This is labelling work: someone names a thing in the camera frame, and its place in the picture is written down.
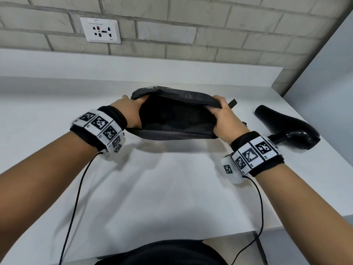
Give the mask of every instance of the forearm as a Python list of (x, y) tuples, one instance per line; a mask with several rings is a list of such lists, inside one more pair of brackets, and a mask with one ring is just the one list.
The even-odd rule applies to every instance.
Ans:
[(97, 154), (69, 132), (0, 175), (0, 232), (21, 235)]
[(353, 227), (285, 164), (256, 179), (310, 264), (353, 264)]

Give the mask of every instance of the table surface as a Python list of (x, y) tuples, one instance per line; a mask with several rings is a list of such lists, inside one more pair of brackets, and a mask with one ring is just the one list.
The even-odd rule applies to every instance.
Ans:
[[(94, 81), (52, 81), (63, 93), (31, 90), (0, 97), (2, 148), (0, 172), (8, 169), (68, 131), (77, 115), (114, 101), (144, 84), (101, 82), (103, 94), (70, 93), (68, 86), (97, 85)], [(268, 87), (172, 85), (235, 98), (233, 111), (251, 130), (270, 135), (253, 114), (259, 105), (300, 115)], [(260, 202), (251, 182), (232, 185), (223, 175), (220, 158), (231, 152), (215, 140), (148, 141), (128, 132), (114, 160), (99, 156), (89, 168), (81, 190), (65, 261), (125, 252), (166, 239), (206, 239), (258, 230)], [(322, 139), (301, 151), (279, 145), (286, 164), (341, 215), (353, 214), (353, 168)], [(80, 174), (54, 205), (15, 243), (2, 264), (58, 263), (77, 195)], [(265, 229), (282, 227), (264, 195)]]

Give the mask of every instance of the wall socket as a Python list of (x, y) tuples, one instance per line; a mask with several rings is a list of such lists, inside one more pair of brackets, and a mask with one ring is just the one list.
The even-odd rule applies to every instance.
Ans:
[(121, 44), (119, 25), (115, 19), (80, 17), (86, 40), (94, 43)]

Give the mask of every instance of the brick wall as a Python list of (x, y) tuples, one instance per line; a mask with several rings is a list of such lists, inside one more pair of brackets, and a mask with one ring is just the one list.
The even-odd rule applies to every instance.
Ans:
[[(282, 66), (283, 93), (351, 0), (0, 0), (0, 47)], [(117, 19), (88, 43), (79, 18)]]

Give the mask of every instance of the black bag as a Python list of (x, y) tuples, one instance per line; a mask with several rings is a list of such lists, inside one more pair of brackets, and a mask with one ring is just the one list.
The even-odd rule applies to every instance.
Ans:
[(217, 99), (163, 86), (137, 89), (131, 99), (144, 95), (150, 97), (140, 108), (142, 129), (126, 128), (128, 132), (151, 140), (217, 138), (213, 133), (216, 117), (205, 108), (206, 105), (220, 108)]

